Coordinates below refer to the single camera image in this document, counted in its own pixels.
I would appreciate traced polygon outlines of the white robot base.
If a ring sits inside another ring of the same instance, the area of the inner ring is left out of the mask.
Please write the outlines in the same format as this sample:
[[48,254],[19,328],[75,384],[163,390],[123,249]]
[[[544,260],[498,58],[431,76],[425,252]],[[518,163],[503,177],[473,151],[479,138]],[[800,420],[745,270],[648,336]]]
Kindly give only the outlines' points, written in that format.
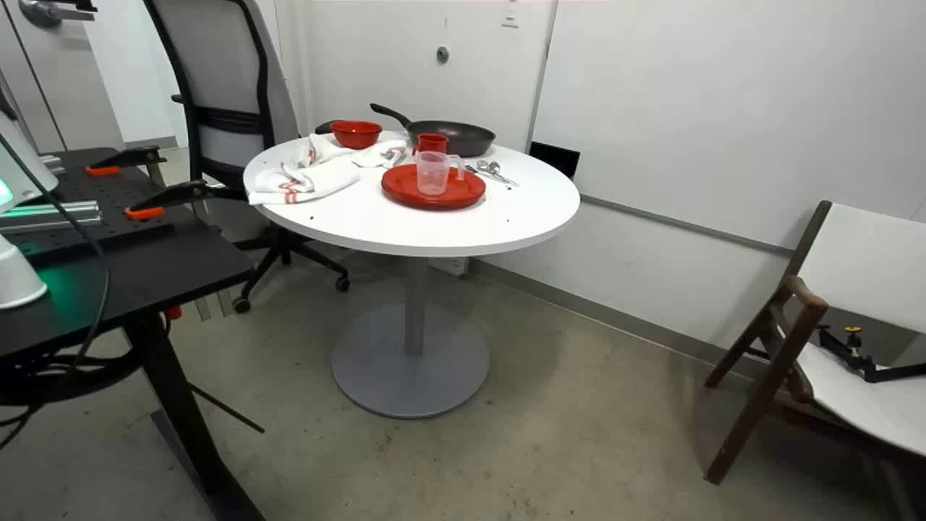
[[0,233],[0,309],[27,306],[48,296],[48,283],[27,254]]

